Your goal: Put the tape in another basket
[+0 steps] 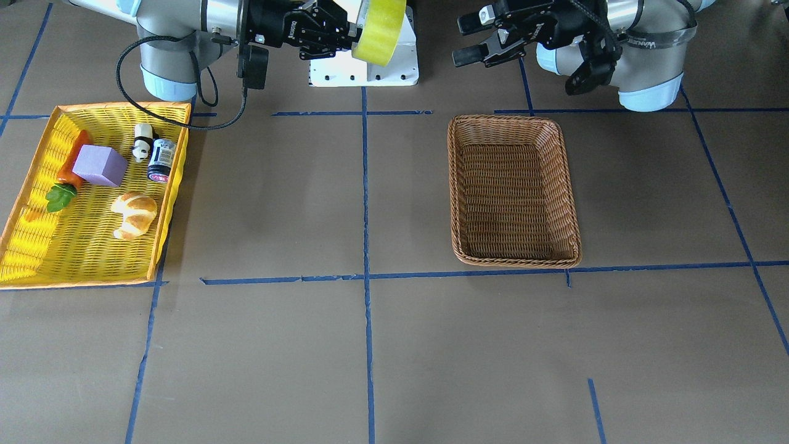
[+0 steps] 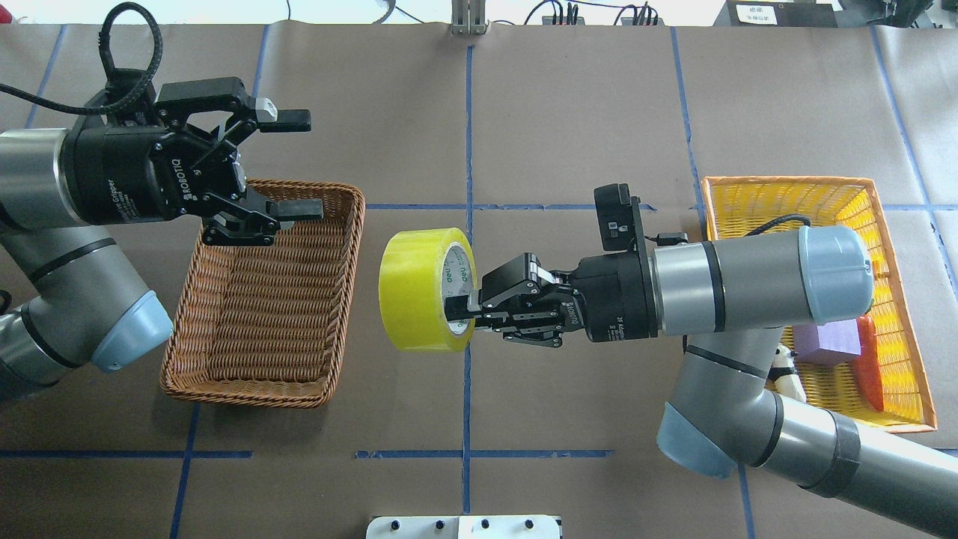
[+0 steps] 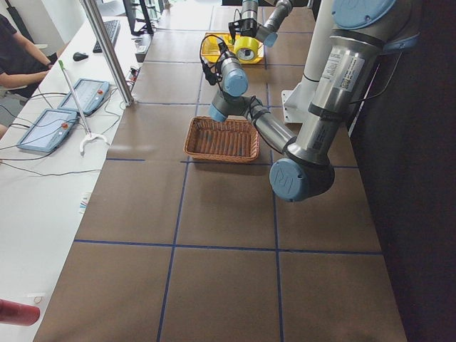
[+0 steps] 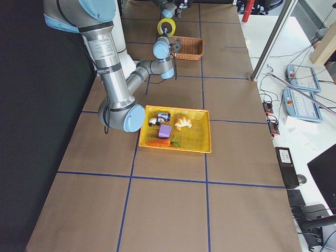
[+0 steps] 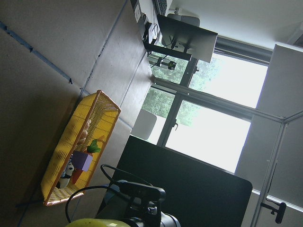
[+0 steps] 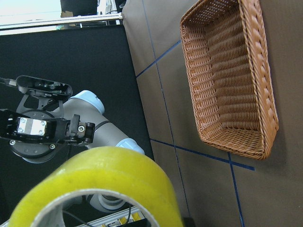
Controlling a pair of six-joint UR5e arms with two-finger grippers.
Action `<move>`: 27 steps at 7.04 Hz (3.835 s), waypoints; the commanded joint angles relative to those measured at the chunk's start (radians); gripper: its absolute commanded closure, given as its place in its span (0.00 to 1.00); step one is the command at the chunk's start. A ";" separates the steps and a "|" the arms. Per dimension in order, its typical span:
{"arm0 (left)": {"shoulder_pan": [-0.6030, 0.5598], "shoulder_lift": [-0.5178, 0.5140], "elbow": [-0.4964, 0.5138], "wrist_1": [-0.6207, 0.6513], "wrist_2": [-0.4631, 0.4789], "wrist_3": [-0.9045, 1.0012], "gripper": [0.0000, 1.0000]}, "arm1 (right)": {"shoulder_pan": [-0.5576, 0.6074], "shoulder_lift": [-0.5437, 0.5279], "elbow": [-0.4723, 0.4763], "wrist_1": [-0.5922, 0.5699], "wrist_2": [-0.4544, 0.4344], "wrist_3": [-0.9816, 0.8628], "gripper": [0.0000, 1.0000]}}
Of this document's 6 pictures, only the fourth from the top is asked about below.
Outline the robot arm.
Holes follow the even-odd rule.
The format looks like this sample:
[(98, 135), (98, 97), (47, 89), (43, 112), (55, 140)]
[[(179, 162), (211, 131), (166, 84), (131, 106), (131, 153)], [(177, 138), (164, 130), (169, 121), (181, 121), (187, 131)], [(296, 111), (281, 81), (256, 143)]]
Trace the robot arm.
[(177, 6), (174, 2), (154, 1), (163, 19), (157, 25), (158, 38), (153, 46), (155, 60), (142, 60), (130, 69), (126, 77), (120, 61), (126, 55), (117, 1), (44, 1), (45, 23), (54, 29), (77, 33), (87, 42), (107, 97), (99, 107), (99, 118), (105, 128), (135, 132), (142, 127), (145, 109), (133, 96), (149, 75), (169, 79), (174, 75), (171, 60), (172, 36), (176, 24), (172, 19)]
[(163, 17), (177, 17), (181, 19), (182, 10), (190, 8), (192, 0), (152, 0), (152, 2), (160, 9)]

